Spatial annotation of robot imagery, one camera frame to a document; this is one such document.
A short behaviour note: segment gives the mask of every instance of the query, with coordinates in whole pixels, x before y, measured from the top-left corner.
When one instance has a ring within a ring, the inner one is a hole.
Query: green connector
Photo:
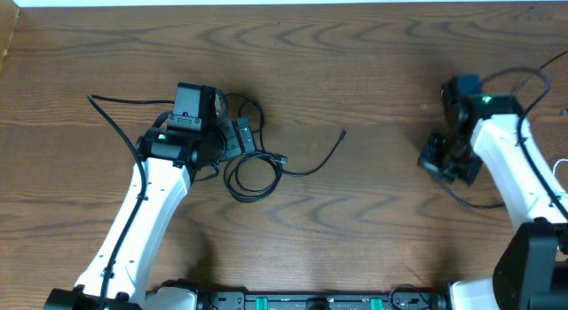
[[[256,298],[256,310],[268,310],[268,298]]]
[[[380,298],[372,298],[371,310],[383,310],[383,300]]]

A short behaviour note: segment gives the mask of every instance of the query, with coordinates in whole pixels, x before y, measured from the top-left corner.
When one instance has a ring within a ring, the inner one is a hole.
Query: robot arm
[[[227,119],[226,112],[221,114],[219,99],[225,100],[220,90],[180,83],[173,111],[158,117],[138,139],[136,153],[146,175],[146,196],[111,268],[106,308],[162,309],[170,302],[167,308],[171,310],[193,309],[195,295],[189,290],[161,289],[152,302],[146,303],[146,288],[171,216],[187,195],[196,172],[256,151],[249,120],[238,118],[235,124]],[[168,128],[162,129],[166,117]],[[126,198],[99,252],[77,280],[74,290],[53,290],[45,309],[92,309],[99,305],[111,251],[138,201],[140,183],[135,164]]]
[[[447,302],[453,310],[552,309],[568,302],[565,266],[556,252],[568,251],[567,220],[555,206],[518,144],[517,124],[522,113],[515,96],[482,92],[477,76],[457,76],[442,87],[442,101],[450,127],[447,137],[432,134],[419,164],[439,182],[461,179],[471,184],[485,163],[505,202],[517,232],[492,277],[449,286]],[[525,147],[542,177],[559,196],[564,190],[552,175],[524,120]]]
[[[116,257],[107,290],[110,298],[123,298],[141,306],[144,305],[150,269],[163,235],[174,210],[191,186],[185,166],[178,168],[171,161],[158,158],[147,158],[143,164],[148,183],[146,199]],[[83,287],[83,293],[99,295],[108,258],[137,201],[139,189],[140,176],[134,166],[130,188],[106,240],[75,284],[75,287]]]

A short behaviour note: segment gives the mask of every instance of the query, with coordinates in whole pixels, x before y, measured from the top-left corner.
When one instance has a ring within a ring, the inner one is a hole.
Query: wood grain
[[[416,166],[443,128],[439,85],[461,72],[537,67],[566,46],[568,4],[353,4],[28,9],[0,78],[0,304],[41,308],[72,288],[129,184],[128,149],[84,97],[173,99],[179,81],[258,99],[266,146],[290,170],[268,199],[235,202],[221,179],[193,185],[151,284],[185,277],[249,290],[389,290],[489,275],[512,235],[506,211],[474,211]],[[566,62],[532,114],[551,162],[568,153]],[[522,76],[494,83],[507,91]],[[532,100],[538,83],[520,95]],[[104,104],[132,139],[165,106]],[[245,169],[249,185],[272,171]],[[568,184],[568,171],[560,168]],[[455,185],[500,200],[483,170]]]

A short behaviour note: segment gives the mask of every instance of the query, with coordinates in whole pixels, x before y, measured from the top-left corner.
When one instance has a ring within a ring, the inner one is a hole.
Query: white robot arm
[[[548,87],[545,75],[535,75],[543,76]],[[517,232],[493,277],[450,285],[452,309],[554,308],[551,306],[556,302],[566,302],[565,298],[552,298],[550,289],[552,276],[559,271],[555,269],[556,250],[566,250],[562,233],[568,202],[534,142],[524,119],[526,112],[515,96],[484,94],[477,76],[453,78],[443,85],[442,100],[450,135],[432,134],[419,164],[438,181],[462,179],[471,184],[485,163]],[[555,200],[545,186],[555,194]],[[537,295],[548,298],[537,299]]]
[[[144,308],[154,258],[171,216],[187,195],[191,184],[185,166],[178,168],[172,165],[172,161],[158,158],[147,158],[143,164],[148,184],[146,199],[142,202],[116,257],[107,295],[110,298],[120,298],[122,294],[129,302]],[[128,194],[106,240],[75,284],[75,287],[83,286],[83,293],[99,295],[109,256],[134,208],[139,191],[140,175],[135,165]]]

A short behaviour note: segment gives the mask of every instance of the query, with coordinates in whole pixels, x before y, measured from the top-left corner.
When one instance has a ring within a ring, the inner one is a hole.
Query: black cable
[[[108,282],[110,280],[110,276],[113,273],[113,266],[114,262],[116,261],[116,256],[118,255],[118,251],[120,250],[122,243],[124,242],[124,238],[126,238],[126,234],[128,233],[130,226],[132,225],[132,222],[134,221],[134,218],[136,217],[136,214],[140,209],[140,206],[142,205],[142,201],[146,197],[146,173],[144,172],[144,167],[142,166],[142,162],[140,162],[140,159],[138,158],[136,148],[134,147],[134,145],[132,145],[132,142],[130,142],[124,131],[122,131],[121,127],[117,123],[115,123],[114,120],[105,112],[105,110],[103,110],[103,108],[101,108],[97,104],[97,101],[95,101],[95,99],[101,99],[101,100],[104,99],[95,98],[94,96],[91,95],[88,95],[87,99],[92,104],[92,106],[95,107],[95,109],[97,109],[100,115],[102,115],[103,118],[105,118],[105,120],[114,128],[114,130],[122,138],[126,146],[128,146],[128,149],[132,153],[132,156],[134,156],[134,161],[136,161],[136,165],[138,166],[138,171],[140,172],[140,182],[141,182],[140,193],[138,194],[138,199],[136,201],[136,204],[134,205],[134,208],[132,208],[132,212],[130,213],[128,220],[126,220],[126,224],[124,224],[124,228],[122,229],[121,234],[118,236],[118,240],[116,240],[116,244],[114,245],[110,257],[108,258],[108,263],[106,264],[105,275],[103,276],[103,282],[100,286],[100,296],[99,296],[99,310],[104,310],[105,303],[107,301]]]
[[[329,160],[331,155],[335,152],[335,149],[337,148],[337,146],[339,146],[339,143],[341,143],[341,141],[345,137],[345,134],[347,133],[347,128],[343,128],[342,133],[339,136],[339,139],[335,143],[334,147],[331,149],[331,151],[329,152],[327,157],[323,160],[323,162],[321,162],[316,168],[311,169],[309,171],[305,171],[305,172],[287,171],[282,166],[283,163],[286,163],[287,158],[283,155],[276,155],[276,154],[269,153],[268,151],[266,151],[266,148],[264,147],[264,139],[263,139],[264,111],[263,111],[262,107],[260,106],[260,104],[257,101],[254,101],[254,100],[252,100],[252,99],[250,99],[250,98],[248,98],[244,95],[241,95],[239,93],[227,93],[225,97],[238,97],[238,98],[245,100],[241,104],[241,107],[239,108],[239,116],[242,116],[242,109],[247,104],[251,104],[253,107],[255,107],[256,110],[258,110],[258,114],[260,116],[260,118],[259,118],[260,124],[258,126],[258,129],[252,130],[252,132],[253,133],[258,132],[261,150],[244,155],[237,162],[236,166],[229,172],[229,167],[237,158],[232,159],[231,161],[229,161],[227,163],[227,165],[225,166],[225,170],[223,172],[223,181],[225,183],[227,190],[233,196],[233,198],[235,198],[237,201],[239,201],[241,203],[255,203],[255,202],[258,202],[258,201],[265,199],[267,196],[272,194],[274,189],[276,189],[276,186],[278,186],[278,183],[280,182],[280,179],[282,178],[283,174],[291,176],[291,177],[305,177],[305,176],[311,175],[314,172],[318,171],[319,169],[321,169],[321,167],[324,166],[324,164],[326,164],[327,160]],[[268,185],[267,187],[265,187],[263,189],[247,188],[247,187],[243,186],[241,181],[239,180],[239,169],[244,164],[248,163],[252,159],[259,159],[259,160],[264,161],[265,163],[270,165],[271,168],[274,171],[274,180],[270,183],[270,185]],[[234,176],[234,180],[235,180],[235,183],[237,184],[238,188],[241,191],[244,191],[246,193],[240,192],[239,190],[235,189],[231,185],[231,180],[233,179],[233,176]]]
[[[544,179],[544,177],[542,177],[538,167],[536,166],[533,159],[531,158],[531,155],[529,154],[528,149],[526,148],[526,145],[525,145],[526,138],[523,137],[522,129],[521,129],[522,126],[523,126],[523,121],[528,116],[529,112],[531,112],[531,110],[534,108],[534,106],[536,106],[550,91],[550,85],[551,85],[550,84],[550,78],[540,69],[520,67],[520,68],[508,68],[508,69],[504,69],[502,71],[498,71],[497,73],[492,74],[492,75],[488,76],[486,79],[484,79],[483,83],[487,83],[487,82],[494,80],[497,77],[508,75],[508,74],[511,74],[511,73],[516,73],[516,72],[528,73],[528,74],[531,74],[532,76],[539,77],[540,80],[542,80],[545,84],[545,87],[544,87],[544,90],[542,91],[542,93],[532,102],[531,105],[529,105],[529,107],[527,107],[525,109],[525,111],[523,111],[523,114],[521,114],[518,118],[518,122],[517,122],[517,144],[521,147],[521,150],[523,151],[523,155],[525,155],[526,161],[531,166],[532,172],[534,173],[536,178],[539,180],[539,182],[542,184],[542,187],[547,192],[552,203],[558,208],[558,210],[563,215],[563,217],[565,219],[568,219],[568,211],[566,211],[566,208],[560,203],[560,201],[558,200],[558,196],[550,188],[550,186],[548,185],[548,183]]]
[[[163,123],[165,123],[166,120],[168,120],[168,117],[170,117],[171,114],[173,114],[172,111],[164,111],[164,112],[162,112],[160,115],[158,115],[158,117],[156,118],[156,120],[154,120],[154,123],[152,124],[152,127],[154,127],[154,128],[160,128],[160,127],[162,127]]]
[[[487,205],[478,205],[478,204],[472,204],[472,203],[468,203],[465,200],[461,199],[460,197],[458,197],[457,195],[455,195],[452,190],[450,190],[443,182],[440,182],[440,186],[450,195],[452,196],[453,199],[455,199],[455,201],[457,201],[458,203],[461,203],[467,207],[470,208],[475,208],[475,209],[495,209],[495,208],[502,208],[505,206],[505,203],[494,203],[494,204],[487,204]]]
[[[568,50],[563,51],[558,53],[556,56],[552,57],[551,59],[549,59],[547,62],[543,63],[542,66],[539,67],[539,70],[544,69],[546,66],[550,65],[551,63],[555,62],[556,60],[559,60],[560,58],[562,58],[565,54],[568,54]],[[525,80],[518,85],[518,87],[513,91],[513,95],[516,95],[517,92],[519,92],[523,87],[525,87],[525,85],[531,81],[531,79],[533,79],[534,76],[530,75],[528,77],[525,78]]]
[[[126,103],[132,105],[153,105],[153,104],[174,104],[174,100],[128,100],[128,99],[117,99],[117,98],[110,98],[110,97],[103,97],[98,95],[90,95],[93,99],[99,99],[104,101],[111,101],[111,102],[118,102],[118,103]]]
[[[208,175],[207,177],[201,178],[201,179],[195,179],[193,182],[198,182],[198,181],[205,181],[205,180],[209,180],[209,179],[213,179],[215,177],[217,177],[219,175],[219,163],[218,162],[213,162],[209,164],[209,167],[213,168],[215,170],[215,172],[211,173],[210,175]]]

